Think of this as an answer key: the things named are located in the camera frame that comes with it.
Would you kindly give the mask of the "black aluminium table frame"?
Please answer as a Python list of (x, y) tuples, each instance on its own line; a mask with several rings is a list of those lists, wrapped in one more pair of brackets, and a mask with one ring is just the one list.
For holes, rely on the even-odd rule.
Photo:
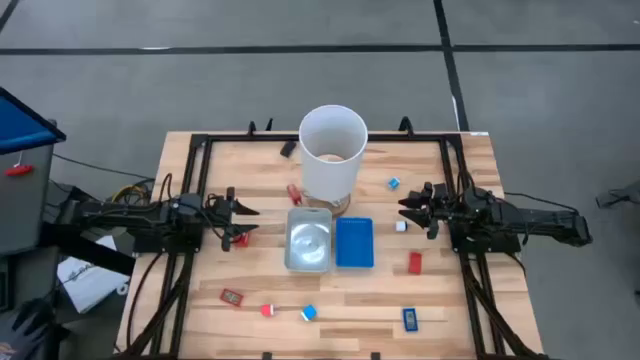
[[(460, 262), (442, 229), (429, 240), (417, 226), (399, 233), (399, 203), (425, 182), (445, 180), (441, 149), (431, 133), (377, 132), (364, 152), (348, 214), (374, 224), (374, 267), (333, 268), (324, 274), (290, 272), (284, 263), (286, 187), (300, 180), (300, 157), (280, 155), (281, 131), (213, 135), (208, 192), (234, 187), (259, 212), (246, 248), (222, 251), (207, 234), (195, 256), (185, 317), (165, 321), (163, 350), (181, 336), (183, 359), (472, 359), (478, 350), (470, 327)], [(396, 190), (388, 187), (397, 177)], [(420, 275), (408, 272), (409, 254), (422, 254)], [(223, 289), (244, 296), (240, 307), (220, 300)], [(273, 304), (271, 317), (261, 306)], [(312, 304), (313, 321), (301, 310)], [(419, 330), (406, 332), (402, 309), (414, 308)]]

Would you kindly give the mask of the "dark grey floor object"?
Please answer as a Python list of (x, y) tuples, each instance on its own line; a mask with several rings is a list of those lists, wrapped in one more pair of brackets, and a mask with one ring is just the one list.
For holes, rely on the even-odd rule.
[(606, 190), (597, 195), (595, 200), (599, 208), (610, 208), (624, 202), (640, 205), (640, 180), (623, 188)]

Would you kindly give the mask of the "blue slotted plastic basket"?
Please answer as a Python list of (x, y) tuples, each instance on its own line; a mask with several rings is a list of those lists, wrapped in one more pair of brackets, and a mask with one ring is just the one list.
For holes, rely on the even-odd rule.
[(335, 229), (338, 267), (374, 267), (374, 226), (371, 218), (339, 217)]

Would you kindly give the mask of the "white paper bag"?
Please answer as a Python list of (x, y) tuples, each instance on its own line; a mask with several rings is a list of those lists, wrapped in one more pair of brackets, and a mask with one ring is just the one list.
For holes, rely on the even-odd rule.
[(126, 295), (130, 277), (74, 257), (58, 264), (57, 277), (75, 310), (84, 314), (113, 292)]

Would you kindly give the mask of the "white shade wooden table lamp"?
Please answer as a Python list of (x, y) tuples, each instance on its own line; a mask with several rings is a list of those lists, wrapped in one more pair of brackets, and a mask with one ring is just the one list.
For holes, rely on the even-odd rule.
[(343, 214), (368, 143), (363, 118), (342, 105), (323, 105), (304, 116), (298, 137), (307, 203), (334, 216)]

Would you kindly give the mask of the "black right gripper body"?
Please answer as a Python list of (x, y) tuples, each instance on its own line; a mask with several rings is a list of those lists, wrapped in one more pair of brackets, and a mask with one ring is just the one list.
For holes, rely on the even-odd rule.
[(465, 207), (459, 197), (451, 197), (445, 183), (432, 184), (426, 182), (423, 190), (429, 196), (426, 209), (428, 217), (427, 238), (433, 240), (439, 232), (439, 221), (448, 222), (459, 219), (465, 212)]

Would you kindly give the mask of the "grey cart blue top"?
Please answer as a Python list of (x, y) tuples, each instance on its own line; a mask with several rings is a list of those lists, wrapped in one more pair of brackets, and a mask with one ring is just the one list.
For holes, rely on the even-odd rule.
[[(38, 246), (53, 146), (65, 140), (54, 121), (0, 86), (0, 256)], [(6, 176), (14, 165), (33, 171)]]

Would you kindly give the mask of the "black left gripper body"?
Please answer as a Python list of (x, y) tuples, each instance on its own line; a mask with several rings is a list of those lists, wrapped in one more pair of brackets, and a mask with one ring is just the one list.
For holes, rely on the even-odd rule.
[(236, 229), (232, 223), (232, 210), (235, 200), (235, 188), (228, 187), (225, 195), (209, 193), (204, 202), (205, 215), (212, 223), (212, 229), (223, 231), (221, 248), (230, 251), (233, 240), (236, 237)]

